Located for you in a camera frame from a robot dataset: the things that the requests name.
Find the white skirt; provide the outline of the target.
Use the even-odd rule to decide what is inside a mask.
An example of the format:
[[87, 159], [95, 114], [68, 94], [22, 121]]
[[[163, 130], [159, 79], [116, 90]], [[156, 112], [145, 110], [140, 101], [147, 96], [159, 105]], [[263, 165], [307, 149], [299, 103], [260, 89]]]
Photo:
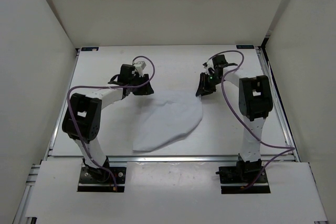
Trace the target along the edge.
[[137, 97], [132, 150], [156, 151], [186, 138], [203, 118], [201, 98], [188, 91], [158, 91]]

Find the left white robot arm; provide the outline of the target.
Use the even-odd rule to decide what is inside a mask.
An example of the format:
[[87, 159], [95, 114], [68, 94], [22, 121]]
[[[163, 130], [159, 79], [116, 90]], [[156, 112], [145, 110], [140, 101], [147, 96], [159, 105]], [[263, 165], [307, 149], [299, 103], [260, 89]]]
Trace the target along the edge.
[[120, 73], [113, 76], [108, 86], [94, 88], [91, 94], [68, 95], [62, 131], [79, 146], [83, 162], [98, 182], [105, 182], [110, 176], [107, 156], [99, 141], [101, 112], [106, 107], [125, 99], [128, 95], [151, 95], [151, 77], [144, 73], [144, 61], [123, 64]]

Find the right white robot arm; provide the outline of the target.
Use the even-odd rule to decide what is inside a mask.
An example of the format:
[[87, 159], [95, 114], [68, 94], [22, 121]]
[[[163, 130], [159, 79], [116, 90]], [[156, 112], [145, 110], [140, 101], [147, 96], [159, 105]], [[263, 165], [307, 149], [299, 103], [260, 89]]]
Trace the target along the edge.
[[254, 168], [247, 163], [261, 161], [261, 135], [266, 118], [273, 109], [273, 101], [268, 77], [254, 76], [242, 70], [240, 67], [244, 62], [244, 56], [241, 57], [239, 64], [227, 62], [225, 53], [227, 52], [220, 52], [203, 64], [205, 71], [200, 74], [195, 96], [210, 95], [216, 92], [217, 85], [220, 84], [223, 88], [225, 82], [238, 88], [239, 114], [229, 103], [225, 90], [222, 90], [222, 93], [230, 110], [244, 127], [239, 159], [245, 164], [236, 168], [236, 177], [242, 182], [247, 182], [255, 175]]

